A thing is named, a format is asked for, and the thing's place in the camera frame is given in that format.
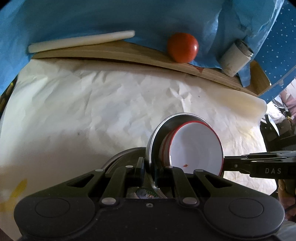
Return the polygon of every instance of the metal bowl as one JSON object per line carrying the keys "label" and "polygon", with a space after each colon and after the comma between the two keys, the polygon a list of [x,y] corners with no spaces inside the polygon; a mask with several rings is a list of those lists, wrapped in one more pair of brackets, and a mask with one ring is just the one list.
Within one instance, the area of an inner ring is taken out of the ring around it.
{"label": "metal bowl", "polygon": [[158,153],[161,143],[165,136],[171,131],[176,129],[188,121],[200,121],[209,125],[204,119],[191,113],[176,113],[165,120],[163,120],[159,126],[153,131],[151,137],[148,140],[145,153],[145,161],[149,166],[150,171],[153,173],[155,160],[158,159]]}

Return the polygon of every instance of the red tomato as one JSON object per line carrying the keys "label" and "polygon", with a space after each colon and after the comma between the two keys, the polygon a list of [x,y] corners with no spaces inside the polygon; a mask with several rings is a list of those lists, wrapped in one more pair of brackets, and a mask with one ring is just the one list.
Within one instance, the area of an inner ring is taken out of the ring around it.
{"label": "red tomato", "polygon": [[198,42],[190,34],[176,33],[168,40],[168,54],[177,63],[188,63],[196,57]]}

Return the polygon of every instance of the salt shaker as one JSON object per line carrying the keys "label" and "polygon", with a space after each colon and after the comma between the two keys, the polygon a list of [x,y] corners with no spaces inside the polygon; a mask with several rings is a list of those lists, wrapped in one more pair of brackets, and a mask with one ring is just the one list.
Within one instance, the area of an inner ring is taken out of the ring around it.
{"label": "salt shaker", "polygon": [[221,57],[219,64],[226,75],[233,77],[251,60],[253,54],[252,49],[238,39]]}

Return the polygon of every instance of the blue polka dot fabric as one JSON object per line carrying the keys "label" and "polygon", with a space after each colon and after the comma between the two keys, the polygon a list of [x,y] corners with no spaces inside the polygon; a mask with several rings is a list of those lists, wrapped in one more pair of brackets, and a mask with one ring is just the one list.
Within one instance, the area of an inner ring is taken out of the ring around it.
{"label": "blue polka dot fabric", "polygon": [[260,98],[270,102],[296,75],[296,8],[288,1],[284,2],[255,60],[272,84]]}

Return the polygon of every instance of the yellow mark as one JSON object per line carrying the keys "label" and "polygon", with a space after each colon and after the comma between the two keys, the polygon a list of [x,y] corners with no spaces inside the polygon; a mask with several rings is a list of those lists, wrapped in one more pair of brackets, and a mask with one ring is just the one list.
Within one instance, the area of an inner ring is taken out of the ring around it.
{"label": "yellow mark", "polygon": [[6,202],[0,203],[0,212],[7,212],[7,211],[13,212],[13,210],[17,204],[17,198],[26,189],[27,182],[28,182],[27,179],[22,180],[17,185],[17,187],[12,191],[11,195],[9,196],[9,199]]}

